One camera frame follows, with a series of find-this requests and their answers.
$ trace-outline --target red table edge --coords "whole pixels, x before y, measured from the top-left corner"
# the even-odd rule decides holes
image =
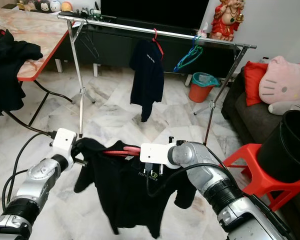
[[[28,81],[28,82],[33,82],[34,80],[37,79],[37,77],[39,76],[39,74],[41,73],[41,71],[44,69],[44,67],[47,65],[47,63],[49,62],[49,60],[51,59],[51,57],[54,55],[54,53],[56,52],[56,50],[58,49],[58,47],[60,46],[60,44],[62,43],[62,41],[65,39],[65,37],[68,35],[68,30],[64,33],[64,35],[62,36],[62,38],[60,39],[60,41],[57,43],[57,45],[54,47],[54,49],[52,50],[52,52],[49,54],[49,56],[46,58],[46,60],[44,61],[44,63],[41,65],[41,67],[38,69],[38,71],[36,72],[36,74],[32,77],[18,77],[17,80],[18,81]]]

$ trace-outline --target marble table top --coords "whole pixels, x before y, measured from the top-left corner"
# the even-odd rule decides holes
[[[3,8],[0,8],[0,29],[8,29],[15,41],[41,47],[43,57],[27,60],[17,74],[19,81],[35,80],[68,34],[67,22],[56,15]]]

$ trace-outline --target television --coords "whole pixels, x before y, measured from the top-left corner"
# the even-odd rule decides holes
[[[102,15],[199,29],[209,0],[101,0]]]

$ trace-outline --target metal clothes drying rack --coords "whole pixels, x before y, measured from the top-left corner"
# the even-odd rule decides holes
[[[91,24],[91,25],[97,25],[97,26],[102,26],[102,27],[109,27],[109,28],[115,28],[115,29],[122,29],[122,30],[128,30],[128,31],[135,31],[135,32],[142,32],[142,33],[148,33],[148,34],[158,34],[162,36],[167,36],[167,37],[173,37],[173,38],[180,38],[180,39],[189,39],[192,40],[194,36],[191,35],[185,35],[185,34],[179,34],[179,33],[174,33],[174,32],[167,32],[167,31],[155,31],[153,29],[147,29],[147,28],[141,28],[141,27],[134,27],[134,26],[127,26],[127,25],[120,25],[120,24],[115,24],[115,23],[109,23],[109,22],[103,22],[103,21],[96,21],[96,20],[90,20],[90,19],[83,19],[83,18],[78,18],[74,16],[65,16],[65,15],[58,15],[58,19],[62,19],[67,21],[67,26],[68,26],[68,31],[69,31],[69,37],[70,37],[70,42],[71,42],[71,48],[72,48],[72,53],[73,53],[73,58],[74,58],[74,63],[75,63],[75,68],[76,68],[76,73],[78,76],[79,84],[80,84],[80,124],[79,124],[79,137],[81,138],[83,136],[83,117],[84,117],[84,96],[87,96],[88,99],[92,101],[92,103],[95,103],[96,101],[88,94],[86,93],[86,89],[83,85],[81,75],[80,75],[80,68],[78,64],[78,58],[77,58],[77,51],[75,47],[75,41],[84,26],[84,24]],[[73,36],[72,34],[72,22],[78,22],[81,23],[79,28],[77,29],[75,35]],[[221,93],[227,86],[227,83],[231,79],[231,76],[235,72],[237,66],[239,65],[240,61],[242,60],[243,56],[245,55],[246,51],[248,49],[256,49],[256,45],[250,45],[250,44],[243,44],[243,43],[234,43],[231,41],[221,41],[221,40],[215,40],[215,39],[210,39],[210,38],[200,38],[198,40],[201,43],[214,43],[214,44],[220,44],[220,45],[228,45],[228,46],[233,46],[233,53],[234,53],[234,62],[233,65],[227,74],[225,81],[220,89],[220,92],[216,96],[216,98],[210,102],[210,107],[211,107],[211,112],[210,112],[210,117],[209,117],[209,122],[208,122],[208,127],[206,130],[205,134],[205,139],[203,144],[207,144],[208,140],[208,134],[211,126],[211,121],[212,121],[212,115],[214,112],[214,109],[216,107],[216,102],[218,101]],[[242,47],[240,50],[240,53],[237,55],[237,47]],[[203,109],[200,109],[197,112],[194,112],[194,115],[197,115],[201,113]]]

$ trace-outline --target red plastic stool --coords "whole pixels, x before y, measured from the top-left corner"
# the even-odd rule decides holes
[[[276,211],[300,192],[300,180],[293,183],[278,181],[269,176],[258,164],[257,153],[261,144],[247,144],[229,156],[223,164],[229,168],[244,168],[241,172],[251,178],[243,191],[255,194],[259,198],[267,194],[270,200],[269,207]],[[232,165],[238,159],[244,159],[247,165]],[[282,191],[276,198],[270,194],[272,191]]]

